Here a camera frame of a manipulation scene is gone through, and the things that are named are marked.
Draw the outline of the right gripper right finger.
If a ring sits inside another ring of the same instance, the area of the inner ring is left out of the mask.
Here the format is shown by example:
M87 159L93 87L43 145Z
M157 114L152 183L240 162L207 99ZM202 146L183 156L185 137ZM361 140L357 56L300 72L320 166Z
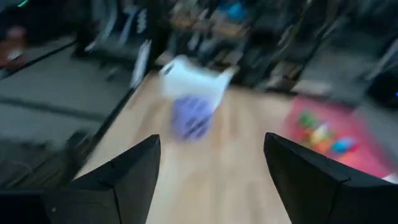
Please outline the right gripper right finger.
M275 133L264 157L292 223L397 224L397 185Z

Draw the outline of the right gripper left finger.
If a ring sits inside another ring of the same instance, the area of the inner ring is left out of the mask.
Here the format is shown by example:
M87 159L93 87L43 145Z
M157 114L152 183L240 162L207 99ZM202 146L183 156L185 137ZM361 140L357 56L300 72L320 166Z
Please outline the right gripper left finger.
M65 187L2 190L1 223L145 223L160 155L160 137L153 134Z

